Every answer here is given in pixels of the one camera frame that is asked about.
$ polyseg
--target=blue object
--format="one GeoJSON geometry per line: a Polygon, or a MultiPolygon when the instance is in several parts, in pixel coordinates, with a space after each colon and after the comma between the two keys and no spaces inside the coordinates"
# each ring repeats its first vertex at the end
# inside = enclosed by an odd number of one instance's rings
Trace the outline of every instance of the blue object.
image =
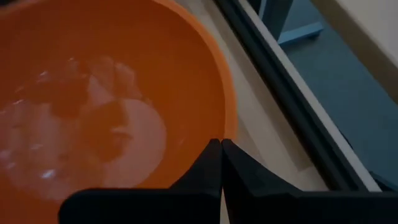
{"type": "Polygon", "coordinates": [[[293,42],[300,41],[305,38],[316,37],[321,33],[322,30],[323,30],[322,24],[320,22],[314,22],[313,24],[302,26],[294,30],[285,31],[280,34],[278,44],[279,45],[291,44],[293,42]]]}

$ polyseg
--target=floor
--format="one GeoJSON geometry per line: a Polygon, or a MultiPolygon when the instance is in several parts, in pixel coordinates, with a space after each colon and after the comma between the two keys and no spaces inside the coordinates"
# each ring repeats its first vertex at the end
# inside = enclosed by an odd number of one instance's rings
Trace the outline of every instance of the floor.
{"type": "Polygon", "coordinates": [[[398,185],[398,106],[310,0],[295,0],[284,30],[320,21],[317,39],[284,47],[364,165],[398,185]]]}

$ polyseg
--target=black frame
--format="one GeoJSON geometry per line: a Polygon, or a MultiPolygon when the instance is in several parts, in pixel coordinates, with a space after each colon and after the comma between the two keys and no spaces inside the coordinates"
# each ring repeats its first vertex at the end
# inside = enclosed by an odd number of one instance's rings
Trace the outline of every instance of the black frame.
{"type": "Polygon", "coordinates": [[[238,0],[214,0],[330,190],[368,191],[238,0]]]}

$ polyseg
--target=wooden surface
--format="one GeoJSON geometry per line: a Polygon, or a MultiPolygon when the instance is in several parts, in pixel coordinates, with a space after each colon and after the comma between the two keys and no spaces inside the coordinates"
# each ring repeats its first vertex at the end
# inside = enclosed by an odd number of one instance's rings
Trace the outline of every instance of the wooden surface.
{"type": "Polygon", "coordinates": [[[325,190],[311,160],[213,1],[177,2],[206,27],[227,59],[238,100],[237,144],[298,188],[325,190]]]}
{"type": "Polygon", "coordinates": [[[312,2],[398,103],[398,1],[312,2]]]}
{"type": "MultiPolygon", "coordinates": [[[[224,17],[210,0],[174,0],[193,14],[216,39],[233,76],[238,103],[239,133],[237,144],[248,154],[296,187],[307,190],[327,190],[318,171],[300,145],[287,120],[277,106],[268,88],[246,55],[224,17]]],[[[258,18],[246,0],[240,0],[261,34],[268,41],[286,70],[305,95],[312,108],[329,130],[357,174],[370,190],[379,187],[370,177],[352,148],[319,104],[309,87],[296,71],[271,33],[258,18]]],[[[221,223],[229,223],[224,201],[221,223]]]]}

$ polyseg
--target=orange bowl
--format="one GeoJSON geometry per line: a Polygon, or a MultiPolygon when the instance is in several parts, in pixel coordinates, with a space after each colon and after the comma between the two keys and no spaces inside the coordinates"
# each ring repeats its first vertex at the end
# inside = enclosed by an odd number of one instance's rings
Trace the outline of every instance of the orange bowl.
{"type": "Polygon", "coordinates": [[[235,137],[225,59],[173,1],[22,1],[0,31],[1,223],[54,223],[89,187],[170,187],[235,137]]]}

